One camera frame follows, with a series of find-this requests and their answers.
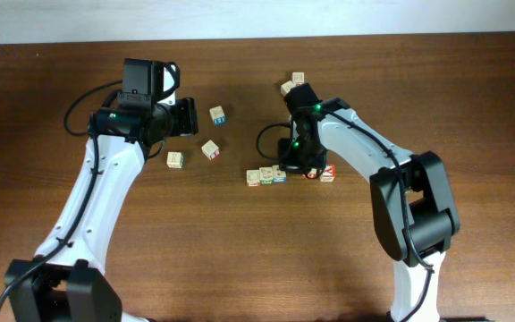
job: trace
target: brown wooden tabletop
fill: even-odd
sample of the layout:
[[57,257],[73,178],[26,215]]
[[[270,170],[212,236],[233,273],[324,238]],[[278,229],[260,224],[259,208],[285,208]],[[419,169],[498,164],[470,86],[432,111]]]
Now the brown wooden tabletop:
[[[287,119],[279,85],[305,72],[373,129],[444,161],[462,227],[440,274],[442,317],[515,321],[515,33],[0,46],[0,292],[59,217],[85,140],[63,129],[80,94],[121,79],[125,57],[175,61],[199,134],[149,160],[114,229],[106,277],[132,314],[164,320],[328,321],[381,315],[393,263],[375,236],[368,184],[340,157],[333,183],[290,176],[246,187],[272,163],[259,130]],[[106,91],[74,113],[85,127]],[[224,107],[225,125],[208,109]],[[266,152],[283,130],[263,140]],[[222,150],[209,161],[200,147]],[[12,321],[5,304],[1,321]]]

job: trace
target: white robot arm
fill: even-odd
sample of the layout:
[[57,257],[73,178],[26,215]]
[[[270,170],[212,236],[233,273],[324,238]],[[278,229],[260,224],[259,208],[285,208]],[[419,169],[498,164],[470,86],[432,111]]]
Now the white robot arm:
[[[339,98],[321,101],[307,83],[291,89],[284,101],[291,118],[283,126],[291,128],[291,137],[278,143],[282,170],[308,174],[318,169],[321,174],[327,150],[355,168],[370,184],[376,235],[394,260],[395,293],[388,319],[438,321],[438,273],[451,237],[460,229],[440,158],[432,152],[417,156],[394,145],[364,124],[347,103]],[[258,142],[262,133],[256,145],[264,156]],[[409,190],[423,191],[423,198],[408,205],[404,194]]]
[[[375,135],[386,147],[393,151],[400,165],[406,165],[410,162],[410,157],[414,155],[413,152],[392,144],[368,127],[359,119],[355,110],[350,108],[335,112],[342,118],[354,122]],[[328,115],[319,123],[318,132],[321,144],[347,161],[367,182],[369,182],[370,176],[376,174],[381,168],[393,169],[395,167],[393,161],[374,141],[359,131],[352,131],[347,124],[343,124],[332,115]],[[432,276],[424,302],[409,321],[429,322],[440,320],[440,315],[436,309],[436,295],[440,266],[445,256],[446,252],[436,251],[423,258],[428,264],[433,265],[436,274]],[[393,272],[394,301],[390,316],[393,321],[401,321],[418,304],[426,281],[426,270],[420,265],[409,267],[405,262],[395,260],[393,262]]]
[[[15,259],[7,270],[0,309],[9,296],[16,321],[154,321],[122,312],[105,279],[106,251],[124,198],[152,157],[151,147],[198,132],[194,100],[175,99],[179,86],[174,63],[124,61],[122,90],[111,93],[91,117],[91,138],[63,213],[35,258]],[[119,108],[111,109],[116,97]],[[66,283],[66,291],[56,290],[60,283]]]

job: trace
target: black cable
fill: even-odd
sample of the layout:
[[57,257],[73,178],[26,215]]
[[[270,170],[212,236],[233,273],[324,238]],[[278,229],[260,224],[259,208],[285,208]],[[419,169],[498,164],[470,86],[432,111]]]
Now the black cable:
[[82,131],[82,132],[76,132],[76,131],[73,131],[71,130],[71,128],[69,127],[69,115],[71,114],[72,110],[83,100],[85,99],[87,96],[89,95],[92,95],[98,91],[100,91],[101,89],[106,89],[108,87],[111,87],[113,85],[116,85],[116,84],[121,84],[122,83],[122,80],[116,80],[116,81],[111,81],[105,85],[101,85],[95,89],[91,89],[90,91],[86,92],[85,94],[81,95],[79,98],[77,98],[74,102],[72,102],[71,106],[69,106],[69,109],[67,110],[67,112],[64,114],[64,118],[63,118],[63,126],[64,126],[64,129],[69,133],[71,134],[72,136],[85,136],[87,135],[88,133],[86,131]]
[[153,155],[149,155],[147,157],[147,159],[151,159],[151,158],[154,158],[154,157],[158,157],[158,155],[160,154],[160,152],[162,152],[162,147],[165,145],[165,143],[163,141],[160,142],[160,147],[158,147],[158,150],[155,152],[155,154]]
[[[286,128],[289,128],[291,130],[291,133],[290,133],[290,146],[288,148],[288,150],[286,151],[286,153],[283,153],[283,155],[281,157],[269,157],[269,156],[266,156],[262,151],[261,151],[261,148],[259,148],[259,139],[261,139],[261,136],[262,134],[264,134],[267,130],[271,129],[271,128],[274,128],[276,126],[282,126],[282,127],[286,127]],[[275,123],[275,124],[271,124],[271,125],[267,125],[264,130],[260,131],[259,134],[257,135],[257,138],[256,138],[256,149],[257,149],[257,152],[259,153],[260,156],[266,158],[266,159],[270,159],[270,160],[280,160],[280,159],[283,159],[284,157],[287,157],[289,155],[289,152],[290,152],[290,148],[291,148],[291,144],[293,143],[293,130],[291,128],[291,119],[288,123]]]
[[174,91],[178,89],[178,87],[180,86],[180,80],[177,80],[179,78],[179,75],[177,71],[175,71],[174,68],[172,68],[172,65],[169,63],[162,63],[162,65],[168,71],[170,76],[172,76],[174,84],[169,89],[163,91],[162,98],[160,98],[160,100],[169,98],[172,95],[172,93],[174,93]]
[[415,308],[412,309],[412,311],[406,317],[404,317],[404,319],[402,319],[401,322],[409,321],[409,319],[412,318],[412,316],[418,312],[418,310],[422,306],[422,303],[425,302],[426,294],[428,293],[428,287],[430,286],[430,280],[432,279],[434,272],[435,271],[432,269],[426,270],[425,287],[423,288],[422,293],[420,294],[420,299],[418,300],[417,306],[415,306]]
[[38,260],[37,264],[33,265],[30,269],[28,269],[23,274],[15,277],[7,287],[5,287],[4,291],[0,295],[0,312],[1,308],[4,306],[5,299],[9,296],[9,294],[17,287],[19,284],[21,284],[25,279],[35,274],[49,259],[51,259],[53,256],[55,256],[59,251],[61,251],[65,245],[69,243],[69,240],[71,239],[72,235],[75,233],[75,230],[77,229],[77,226],[79,225],[80,220],[82,219],[85,209],[87,208],[87,205],[90,200],[90,196],[93,192],[93,189],[95,187],[95,182],[97,181],[97,175],[98,175],[98,138],[97,138],[97,130],[95,128],[95,120],[94,117],[90,117],[89,122],[89,128],[91,131],[91,138],[93,139],[93,148],[95,152],[95,163],[94,167],[91,171],[92,175],[90,177],[89,186],[87,188],[87,192],[85,193],[85,197],[83,198],[82,202],[80,203],[79,213],[77,213],[77,216],[75,217],[74,221],[72,222],[71,227],[69,228],[69,231],[67,231],[67,234],[62,239],[57,239],[59,241],[59,244],[57,247],[55,247],[53,250],[51,250],[48,254],[46,254],[43,258]]
[[103,104],[101,105],[101,107],[110,107],[113,104],[116,97],[120,93],[122,93],[122,89],[115,89],[112,92],[110,92],[108,94],[108,96],[105,98],[105,100],[103,101]]

